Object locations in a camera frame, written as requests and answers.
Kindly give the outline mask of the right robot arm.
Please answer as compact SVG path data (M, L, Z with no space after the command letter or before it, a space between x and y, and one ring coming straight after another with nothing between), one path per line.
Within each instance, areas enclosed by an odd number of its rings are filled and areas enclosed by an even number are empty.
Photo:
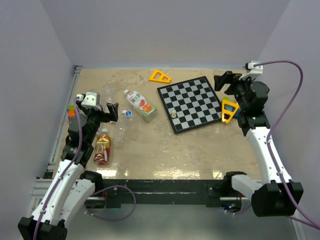
M232 71L215 75L213 79L216 92L225 84L229 85L225 94L233 95L240 107L238 125L253 147L261 174L261 183L258 183L244 172L227 172L223 178L223 192L230 197L241 193L251 201L258 217L292 216L304 189L288 174L273 143L264 112L270 89L263 82L242 79L240 73Z

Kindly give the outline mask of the blue white bottle cap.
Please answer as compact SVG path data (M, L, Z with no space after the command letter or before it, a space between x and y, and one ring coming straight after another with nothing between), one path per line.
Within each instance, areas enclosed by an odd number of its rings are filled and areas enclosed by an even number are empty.
M133 113L130 110L123 110L122 114L127 118L131 118L133 115Z

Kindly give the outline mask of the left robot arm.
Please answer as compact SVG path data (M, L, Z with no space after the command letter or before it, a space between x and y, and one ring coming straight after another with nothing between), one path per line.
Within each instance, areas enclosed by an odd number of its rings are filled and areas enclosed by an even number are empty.
M108 112L86 109L75 102L68 135L57 172L30 217L22 217L18 230L24 240L64 240L67 227L88 197L104 190L102 176L85 170L102 123L118 121L118 103L107 103Z

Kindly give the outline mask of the clear Pocari bottle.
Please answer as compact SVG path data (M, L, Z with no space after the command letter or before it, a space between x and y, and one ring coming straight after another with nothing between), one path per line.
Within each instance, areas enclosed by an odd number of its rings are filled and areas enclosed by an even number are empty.
M114 132L114 145L116 148L122 148L124 146L127 135L130 132L132 117L125 117L122 112L118 117Z

